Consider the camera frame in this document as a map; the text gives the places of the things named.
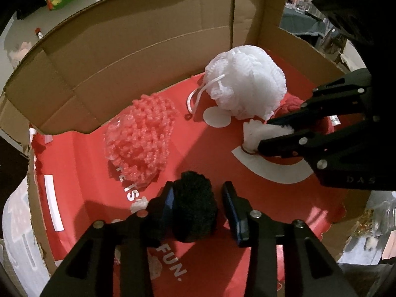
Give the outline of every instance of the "pink loofah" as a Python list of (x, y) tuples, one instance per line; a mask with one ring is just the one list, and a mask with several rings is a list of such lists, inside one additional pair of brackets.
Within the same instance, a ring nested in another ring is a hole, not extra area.
[[(284, 104), (279, 106), (278, 109), (275, 110), (273, 118), (296, 112), (300, 109), (303, 102), (304, 101), (297, 96), (287, 93), (284, 98)], [(322, 134), (330, 134), (334, 132), (334, 126), (332, 125), (329, 117), (324, 117), (321, 120), (318, 120), (316, 124), (312, 126), (312, 129)]]
[(108, 124), (105, 156), (140, 188), (165, 169), (177, 110), (158, 94), (142, 95), (132, 103)]

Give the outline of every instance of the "screw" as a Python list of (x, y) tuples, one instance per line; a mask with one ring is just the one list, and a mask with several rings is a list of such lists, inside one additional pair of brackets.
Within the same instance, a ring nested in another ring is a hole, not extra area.
[(300, 140), (298, 141), (298, 143), (300, 145), (305, 145), (306, 143), (308, 143), (308, 138), (306, 137), (301, 137)]
[(261, 217), (261, 212), (258, 210), (251, 210), (250, 211), (250, 216), (252, 218), (258, 219), (259, 217)]
[(327, 161), (325, 159), (321, 159), (318, 161), (318, 163), (316, 163), (316, 166), (318, 169), (324, 170), (327, 167)]
[(296, 228), (298, 228), (298, 229), (302, 229), (302, 228), (305, 227), (305, 222), (302, 221), (302, 220), (294, 220), (294, 221), (293, 221), (293, 224), (294, 224), (294, 226), (295, 226)]
[(93, 225), (95, 229), (102, 229), (103, 226), (104, 226), (104, 222), (102, 220), (95, 221)]

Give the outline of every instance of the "cardboard wall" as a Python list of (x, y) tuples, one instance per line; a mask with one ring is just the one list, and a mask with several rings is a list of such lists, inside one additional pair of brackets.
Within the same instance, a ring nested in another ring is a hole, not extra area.
[(90, 133), (133, 99), (202, 72), (238, 45), (271, 49), (318, 84), (340, 76), (306, 42), (278, 28), (284, 3), (102, 0), (37, 43), (5, 94), (42, 133)]

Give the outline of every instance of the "cardboard flap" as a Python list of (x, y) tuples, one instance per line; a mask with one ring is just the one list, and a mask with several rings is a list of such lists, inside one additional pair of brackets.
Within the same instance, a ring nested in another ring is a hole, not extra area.
[(48, 241), (46, 227), (43, 222), (43, 212), (40, 203), (40, 194), (35, 181), (33, 149), (29, 152), (29, 167), (27, 172), (27, 182), (28, 182), (28, 200), (30, 206), (31, 223), (32, 223), (34, 237), (37, 240), (38, 247), (41, 251), (41, 255), (47, 266), (48, 272), (50, 273), (50, 275), (53, 275), (57, 267), (52, 255), (50, 243)]
[(0, 136), (20, 152), (29, 148), (29, 121), (2, 94), (0, 96)]
[(233, 0), (103, 0), (46, 35), (5, 92), (42, 133), (90, 133), (133, 99), (202, 72), (229, 50), (233, 7)]

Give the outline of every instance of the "red pouf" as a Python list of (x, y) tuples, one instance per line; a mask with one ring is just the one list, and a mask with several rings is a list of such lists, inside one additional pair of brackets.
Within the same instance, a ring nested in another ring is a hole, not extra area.
[[(286, 93), (283, 101), (285, 103), (276, 109), (273, 118), (277, 118), (299, 110), (301, 104), (304, 102), (297, 96), (291, 95), (289, 93)], [(324, 117), (323, 119), (318, 120), (314, 126), (312, 126), (312, 130), (322, 134), (329, 134), (334, 132), (334, 126), (332, 125), (330, 118)]]

